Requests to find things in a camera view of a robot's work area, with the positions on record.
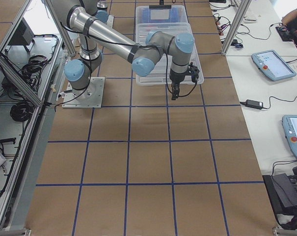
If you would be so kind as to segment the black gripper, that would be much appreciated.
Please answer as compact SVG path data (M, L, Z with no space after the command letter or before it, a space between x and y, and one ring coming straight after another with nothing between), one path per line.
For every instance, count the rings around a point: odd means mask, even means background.
M169 78L171 80L171 100L176 100L180 95L180 83L185 79L186 73L178 73L170 70Z

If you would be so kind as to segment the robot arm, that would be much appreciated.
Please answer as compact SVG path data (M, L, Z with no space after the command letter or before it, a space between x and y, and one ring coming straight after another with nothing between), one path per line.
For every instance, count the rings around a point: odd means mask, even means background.
M110 49L132 65L132 70L145 77L151 73L162 56L171 56L171 64L166 65L167 87L171 99L180 97L180 83L190 76L194 84L199 78L199 70L190 62L194 47L194 37L190 33L173 36L161 31L151 31L144 46L110 28L107 4L104 0L54 0L52 8L60 24L95 43Z

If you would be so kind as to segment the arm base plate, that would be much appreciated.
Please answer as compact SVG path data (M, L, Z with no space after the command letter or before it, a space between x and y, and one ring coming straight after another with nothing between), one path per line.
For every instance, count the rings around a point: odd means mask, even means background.
M92 77L89 87L78 98L77 96L82 91L72 90L72 86L68 82L67 89L71 90L71 92L64 95L62 107L64 109L100 109L102 107L105 80L105 77Z

